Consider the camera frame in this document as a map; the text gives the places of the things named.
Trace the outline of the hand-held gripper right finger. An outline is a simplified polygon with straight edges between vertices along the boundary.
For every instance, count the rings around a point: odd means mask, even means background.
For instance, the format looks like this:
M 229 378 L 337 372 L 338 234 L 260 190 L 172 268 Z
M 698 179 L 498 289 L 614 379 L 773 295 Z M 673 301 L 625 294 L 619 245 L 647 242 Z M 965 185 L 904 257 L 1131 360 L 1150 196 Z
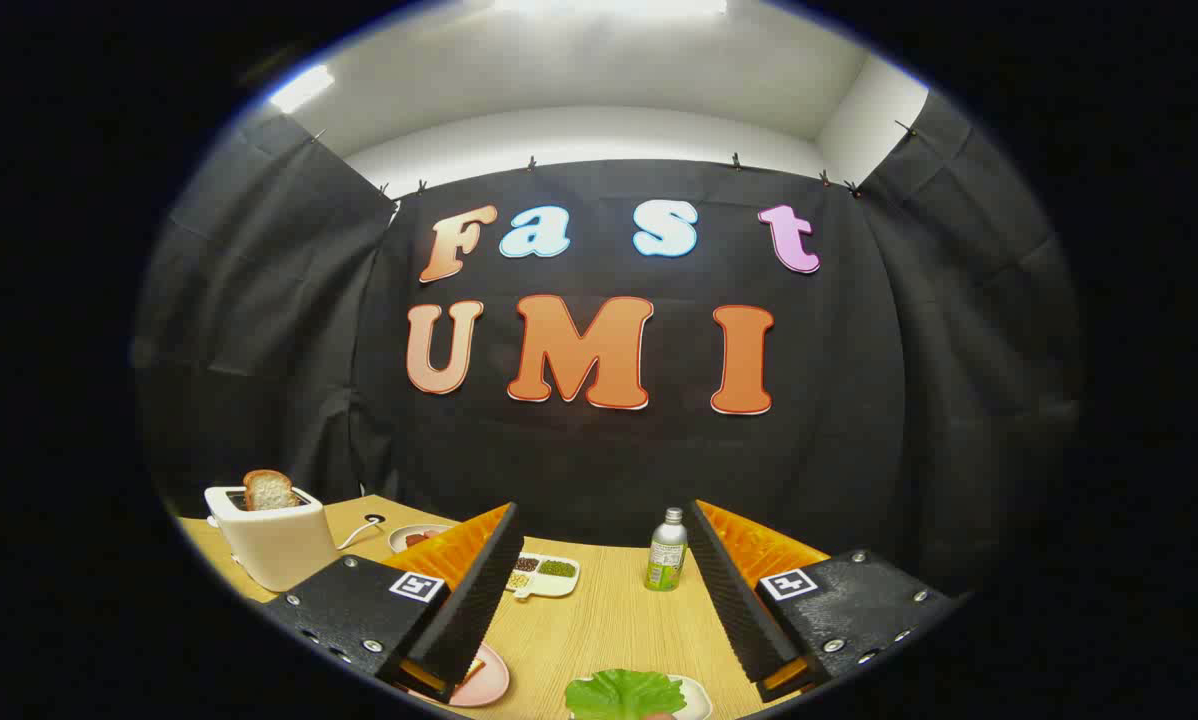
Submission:
M 854 674 L 960 609 L 872 550 L 828 555 L 703 500 L 683 520 L 733 655 L 764 702 Z

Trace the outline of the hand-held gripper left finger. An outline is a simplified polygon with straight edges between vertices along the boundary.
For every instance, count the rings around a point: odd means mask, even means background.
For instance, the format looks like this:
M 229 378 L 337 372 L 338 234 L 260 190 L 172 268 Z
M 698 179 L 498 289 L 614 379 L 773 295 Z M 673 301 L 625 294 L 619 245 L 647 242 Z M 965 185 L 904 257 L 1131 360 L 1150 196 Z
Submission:
M 447 702 L 465 680 L 524 547 L 503 503 L 389 559 L 347 556 L 276 593 L 264 615 L 375 682 Z

